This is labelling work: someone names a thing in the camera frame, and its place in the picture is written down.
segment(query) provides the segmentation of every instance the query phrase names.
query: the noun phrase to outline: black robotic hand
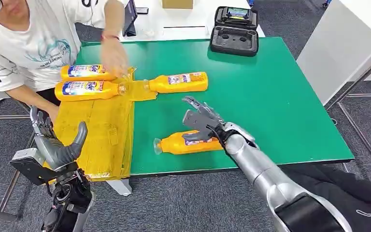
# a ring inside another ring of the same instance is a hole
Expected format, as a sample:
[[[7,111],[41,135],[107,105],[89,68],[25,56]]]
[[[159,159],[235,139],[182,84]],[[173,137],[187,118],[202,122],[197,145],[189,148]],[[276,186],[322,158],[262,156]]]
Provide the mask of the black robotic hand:
[[[54,171],[75,161],[82,151],[87,136],[85,122],[79,123],[78,133],[73,143],[64,146],[56,137],[50,118],[43,119],[43,113],[38,112],[35,106],[30,110],[30,120],[35,131],[35,142],[40,153],[46,159],[50,168]]]

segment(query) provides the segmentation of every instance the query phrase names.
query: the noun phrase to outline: plastic bottle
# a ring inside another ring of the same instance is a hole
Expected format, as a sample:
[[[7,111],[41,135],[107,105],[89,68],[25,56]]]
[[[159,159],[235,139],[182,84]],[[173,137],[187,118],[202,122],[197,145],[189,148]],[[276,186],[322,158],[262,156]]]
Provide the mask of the plastic bottle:
[[[222,150],[218,139],[211,138],[207,141],[188,141],[182,137],[183,134],[193,134],[197,130],[190,130],[185,132],[177,132],[165,139],[154,139],[154,152],[160,154],[161,152],[169,152],[175,155]]]
[[[125,83],[110,81],[63,81],[55,86],[56,97],[61,101],[81,101],[92,99],[108,99],[116,95],[124,95]]]
[[[60,69],[63,81],[113,81],[116,77],[106,72],[103,65],[68,65]]]
[[[205,91],[208,88],[208,76],[206,72],[161,75],[154,80],[146,80],[145,87],[159,93]]]

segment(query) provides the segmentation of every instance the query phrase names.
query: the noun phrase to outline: green tabletop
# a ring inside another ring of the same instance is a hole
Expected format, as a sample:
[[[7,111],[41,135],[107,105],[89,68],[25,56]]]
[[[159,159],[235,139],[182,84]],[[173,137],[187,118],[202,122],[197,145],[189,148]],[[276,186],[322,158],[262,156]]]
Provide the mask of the green tabletop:
[[[189,130],[182,124],[194,96],[255,138],[277,164],[354,158],[283,40],[260,38],[255,57],[213,53],[207,40],[124,43],[136,79],[205,71],[205,92],[159,94],[135,103],[131,175],[235,168],[223,151],[187,155],[153,151],[153,140]],[[83,44],[77,64],[99,63],[99,43]]]

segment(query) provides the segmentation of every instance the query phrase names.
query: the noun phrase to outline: device screen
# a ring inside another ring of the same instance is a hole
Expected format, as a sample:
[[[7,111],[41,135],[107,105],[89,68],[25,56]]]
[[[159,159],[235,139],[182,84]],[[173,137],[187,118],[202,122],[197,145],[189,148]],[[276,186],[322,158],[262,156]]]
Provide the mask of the device screen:
[[[240,8],[228,8],[228,13],[231,14],[230,18],[244,20],[245,19],[244,17],[246,15],[248,15],[248,10],[247,9],[240,9]]]
[[[130,29],[130,26],[133,25],[134,21],[137,18],[136,5],[134,5],[133,0],[129,0],[125,9],[124,9],[124,27],[123,27],[123,36],[125,36]]]

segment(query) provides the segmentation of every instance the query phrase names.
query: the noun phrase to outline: white table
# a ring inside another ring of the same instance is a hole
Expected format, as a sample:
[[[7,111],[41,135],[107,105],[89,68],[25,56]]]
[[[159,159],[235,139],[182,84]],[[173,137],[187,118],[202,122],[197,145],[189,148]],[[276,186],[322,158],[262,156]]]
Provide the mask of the white table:
[[[219,6],[250,8],[246,0],[194,0],[193,9],[163,9],[161,0],[134,0],[134,4],[148,7],[149,13],[139,14],[134,22],[137,36],[124,37],[122,41],[209,39]],[[260,26],[257,32],[259,37],[265,37]]]

